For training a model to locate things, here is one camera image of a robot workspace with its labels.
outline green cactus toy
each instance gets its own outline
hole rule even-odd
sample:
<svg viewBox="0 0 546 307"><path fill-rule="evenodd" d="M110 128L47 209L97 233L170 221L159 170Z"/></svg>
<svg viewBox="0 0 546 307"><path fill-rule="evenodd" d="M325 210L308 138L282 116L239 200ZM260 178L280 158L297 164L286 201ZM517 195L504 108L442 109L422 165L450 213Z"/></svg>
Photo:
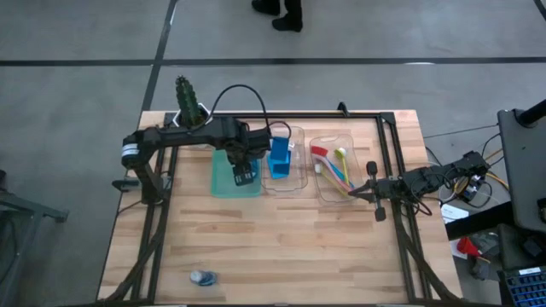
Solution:
<svg viewBox="0 0 546 307"><path fill-rule="evenodd" d="M192 128L201 124L205 119L197 105L194 87L184 76L178 76L176 86L177 101L181 111L178 120L180 125Z"/></svg>

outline teal tray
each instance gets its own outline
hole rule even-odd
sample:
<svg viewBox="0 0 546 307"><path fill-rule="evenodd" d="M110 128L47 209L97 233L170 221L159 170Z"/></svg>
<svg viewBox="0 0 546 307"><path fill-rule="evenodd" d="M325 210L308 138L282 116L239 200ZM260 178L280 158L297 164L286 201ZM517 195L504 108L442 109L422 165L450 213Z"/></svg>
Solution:
<svg viewBox="0 0 546 307"><path fill-rule="evenodd" d="M212 152L212 180L211 194L218 198L249 198L259 197L262 194L261 160L257 161L256 177L254 182L244 186L236 186L233 180L233 166L228 161L225 150Z"/></svg>

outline wooden table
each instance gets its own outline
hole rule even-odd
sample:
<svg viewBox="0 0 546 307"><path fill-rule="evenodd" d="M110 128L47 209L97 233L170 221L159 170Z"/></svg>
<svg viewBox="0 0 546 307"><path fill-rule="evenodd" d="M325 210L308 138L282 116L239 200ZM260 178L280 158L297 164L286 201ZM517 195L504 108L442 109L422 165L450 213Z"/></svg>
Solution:
<svg viewBox="0 0 546 307"><path fill-rule="evenodd" d="M161 125L164 112L145 112L140 128ZM406 168L427 165L427 154L413 110L395 111ZM305 143L318 136L351 134L363 177L366 163L382 167L377 126L370 119L289 119L305 129ZM249 120L263 126L263 120ZM391 161L392 140L387 131ZM169 151L165 162L168 162ZM392 211L377 223L374 206L323 206L317 200L311 159L301 194L225 200L211 196L211 152L180 148L173 181L165 246L155 302L158 304L355 304L404 303L406 294ZM140 198L123 195L121 207ZM432 217L418 215L425 258L456 295L461 288L438 204L426 201ZM115 224L99 298L125 278L137 259L145 206L125 211ZM189 272L209 269L219 283L198 287ZM412 264L415 288L418 274ZM145 271L144 289L149 270Z"/></svg>

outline concrete floor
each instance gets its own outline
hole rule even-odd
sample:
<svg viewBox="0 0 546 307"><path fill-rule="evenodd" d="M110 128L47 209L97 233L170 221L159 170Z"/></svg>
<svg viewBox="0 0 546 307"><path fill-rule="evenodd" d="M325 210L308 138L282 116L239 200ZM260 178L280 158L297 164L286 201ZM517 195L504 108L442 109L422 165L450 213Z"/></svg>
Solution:
<svg viewBox="0 0 546 307"><path fill-rule="evenodd" d="M0 0L1 60L153 59L168 0ZM546 56L532 0L304 0L300 34L270 29L249 1L180 0L165 58ZM124 174L122 138L137 126L150 67L0 67L0 168L20 196L67 208L44 223L18 306L88 303L107 253ZM184 74L210 106L247 83L269 109L416 109L424 136L496 123L546 97L546 64L162 67L151 109L174 109ZM219 109L256 109L234 91ZM495 128L426 139L458 159ZM490 144L490 152L498 148ZM505 178L503 165L494 171ZM495 198L508 196L493 184ZM464 296L498 303L497 284L457 264Z"/></svg>

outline person's feet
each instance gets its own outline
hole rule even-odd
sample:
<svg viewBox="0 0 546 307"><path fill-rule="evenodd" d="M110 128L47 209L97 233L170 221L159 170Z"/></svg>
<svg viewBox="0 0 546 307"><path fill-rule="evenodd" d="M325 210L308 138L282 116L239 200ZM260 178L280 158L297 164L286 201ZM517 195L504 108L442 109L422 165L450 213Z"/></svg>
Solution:
<svg viewBox="0 0 546 307"><path fill-rule="evenodd" d="M270 14L273 16L278 16L281 13L281 7L276 6L272 7L263 0L253 0L252 2L253 9L262 14Z"/></svg>
<svg viewBox="0 0 546 307"><path fill-rule="evenodd" d="M287 16L273 20L271 22L271 25L273 25L273 27L277 31L294 31L294 32L301 32L301 29L304 26L301 22L290 21L287 18Z"/></svg>

